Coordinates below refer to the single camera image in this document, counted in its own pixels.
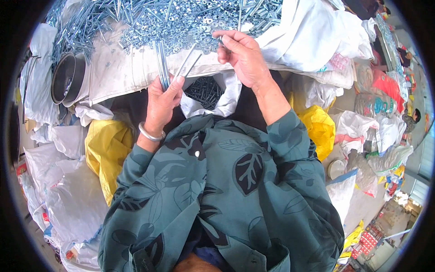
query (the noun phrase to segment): fingernail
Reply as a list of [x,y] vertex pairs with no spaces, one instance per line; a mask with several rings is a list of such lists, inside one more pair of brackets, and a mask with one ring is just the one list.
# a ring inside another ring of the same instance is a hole
[[178,83],[183,83],[184,81],[184,77],[183,76],[178,76],[175,81],[177,81]]

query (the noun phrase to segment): green floral jacket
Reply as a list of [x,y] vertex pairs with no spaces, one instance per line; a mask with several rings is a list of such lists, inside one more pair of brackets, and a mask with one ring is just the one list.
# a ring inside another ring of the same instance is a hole
[[195,116],[152,154],[135,145],[104,220],[102,271],[171,271],[195,218],[236,272],[332,271],[344,233],[293,110],[267,134]]

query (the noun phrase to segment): jacket sleeve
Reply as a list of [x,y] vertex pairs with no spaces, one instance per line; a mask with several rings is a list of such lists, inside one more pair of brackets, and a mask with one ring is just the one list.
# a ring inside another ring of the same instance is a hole
[[124,161],[121,173],[116,179],[118,188],[114,193],[112,201],[119,197],[122,192],[126,191],[133,182],[145,174],[153,156],[153,153],[134,144],[133,149]]
[[321,243],[321,248],[329,252],[324,260],[331,260],[329,265],[333,265],[343,250],[344,231],[326,190],[325,169],[317,158],[316,145],[293,110],[268,126],[267,131],[279,176],[277,186],[287,193],[285,199],[290,201],[284,214],[297,215],[294,220],[305,226],[297,231],[307,232],[307,239],[312,235],[310,224],[316,225],[319,233],[326,231],[331,236]]
[[410,132],[412,132],[413,130],[414,130],[414,119],[412,119],[412,117],[411,116],[409,116],[409,115],[407,115],[407,114],[404,114],[403,116],[402,116],[402,120],[405,122],[405,124],[406,124],[406,129],[405,129],[405,132],[404,132],[404,134],[408,134],[408,133],[410,133]]

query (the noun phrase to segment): red bag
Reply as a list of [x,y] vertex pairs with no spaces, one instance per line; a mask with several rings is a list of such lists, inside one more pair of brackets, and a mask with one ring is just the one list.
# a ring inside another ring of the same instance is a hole
[[373,83],[371,86],[378,88],[386,95],[393,98],[397,102],[397,111],[400,114],[403,112],[405,109],[403,107],[405,100],[400,96],[399,84],[397,84],[394,79],[380,70],[373,70]]

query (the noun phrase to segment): woman's left hand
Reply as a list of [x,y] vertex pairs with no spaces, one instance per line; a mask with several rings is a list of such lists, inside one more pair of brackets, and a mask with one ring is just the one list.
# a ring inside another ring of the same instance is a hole
[[160,77],[148,87],[147,119],[144,124],[145,131],[153,136],[160,137],[163,127],[172,119],[172,112],[180,104],[184,84],[184,77],[170,74],[171,84],[166,92],[163,92]]

